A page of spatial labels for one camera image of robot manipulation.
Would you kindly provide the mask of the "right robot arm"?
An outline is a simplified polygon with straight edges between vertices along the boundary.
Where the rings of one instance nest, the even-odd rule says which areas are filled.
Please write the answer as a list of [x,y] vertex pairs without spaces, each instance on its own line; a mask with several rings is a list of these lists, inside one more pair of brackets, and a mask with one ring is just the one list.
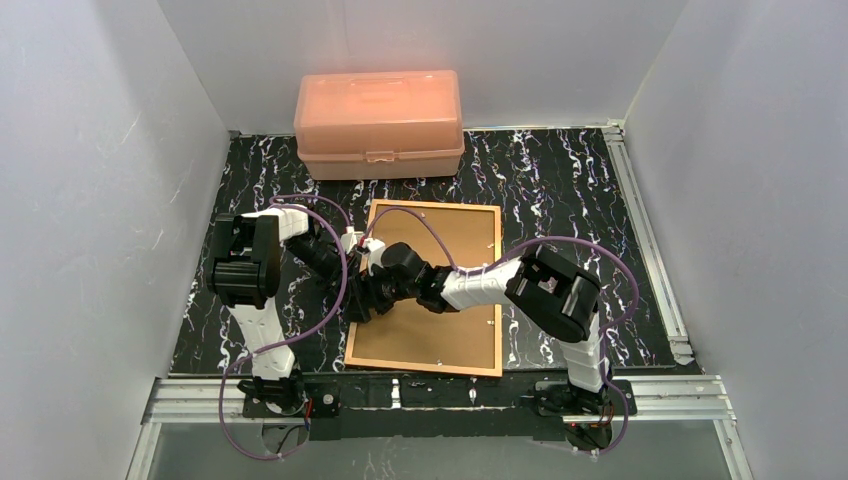
[[365,323],[409,299],[436,314],[512,305],[561,343],[571,387],[604,389],[610,367],[600,347],[600,283],[549,247],[531,245],[516,258],[472,269],[432,265],[403,242],[367,239],[356,251],[364,270],[348,279],[349,321]]

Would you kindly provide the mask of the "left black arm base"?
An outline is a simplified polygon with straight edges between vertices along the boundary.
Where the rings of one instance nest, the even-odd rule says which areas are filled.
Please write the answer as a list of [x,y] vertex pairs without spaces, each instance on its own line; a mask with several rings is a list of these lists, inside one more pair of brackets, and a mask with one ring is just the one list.
[[255,378],[240,380],[237,389],[245,395],[245,418],[333,418],[341,409],[341,390],[332,382]]

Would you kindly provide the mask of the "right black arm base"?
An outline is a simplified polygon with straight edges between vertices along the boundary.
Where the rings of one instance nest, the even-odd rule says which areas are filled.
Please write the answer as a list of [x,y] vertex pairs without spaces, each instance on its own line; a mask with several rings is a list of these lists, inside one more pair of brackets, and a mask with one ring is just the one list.
[[638,407],[631,383],[614,379],[612,384],[614,388],[602,384],[599,392],[592,393],[567,381],[539,381],[531,393],[541,416],[588,415],[599,420],[603,414],[610,413],[635,415]]

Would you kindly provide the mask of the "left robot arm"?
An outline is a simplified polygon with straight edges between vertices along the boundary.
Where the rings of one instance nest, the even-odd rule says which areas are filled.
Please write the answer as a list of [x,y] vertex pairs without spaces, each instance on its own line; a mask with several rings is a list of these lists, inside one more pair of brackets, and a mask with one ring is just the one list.
[[[339,312],[352,272],[349,256],[363,236],[350,225],[337,234],[319,214],[292,204],[216,219],[206,285],[236,319],[253,378],[282,381],[292,376],[296,357],[290,345],[321,330]],[[317,325],[290,338],[284,336],[275,301],[284,249],[337,292]]]

